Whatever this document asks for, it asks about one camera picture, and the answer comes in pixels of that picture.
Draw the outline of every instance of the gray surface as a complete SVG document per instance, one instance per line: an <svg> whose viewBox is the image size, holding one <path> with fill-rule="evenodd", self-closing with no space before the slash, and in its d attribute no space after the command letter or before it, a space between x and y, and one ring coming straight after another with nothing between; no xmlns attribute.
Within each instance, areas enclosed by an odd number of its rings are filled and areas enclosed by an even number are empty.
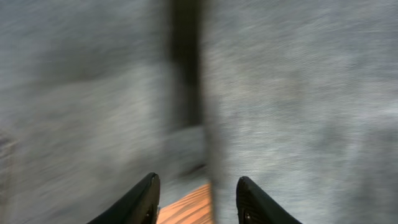
<svg viewBox="0 0 398 224"><path fill-rule="evenodd" d="M19 140L9 223L85 223L148 172L171 172L163 206L203 183L169 168L187 125L167 16L152 0L0 3L0 128Z"/></svg>
<svg viewBox="0 0 398 224"><path fill-rule="evenodd" d="M398 5L213 0L204 31L217 223L250 176L303 223L396 223Z"/></svg>

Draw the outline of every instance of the wood grain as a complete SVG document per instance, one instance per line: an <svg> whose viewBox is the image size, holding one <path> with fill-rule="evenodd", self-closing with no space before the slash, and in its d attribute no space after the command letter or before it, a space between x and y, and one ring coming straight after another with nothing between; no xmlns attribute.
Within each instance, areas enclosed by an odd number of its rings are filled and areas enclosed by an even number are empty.
<svg viewBox="0 0 398 224"><path fill-rule="evenodd" d="M160 210L157 224L212 224L210 185Z"/></svg>

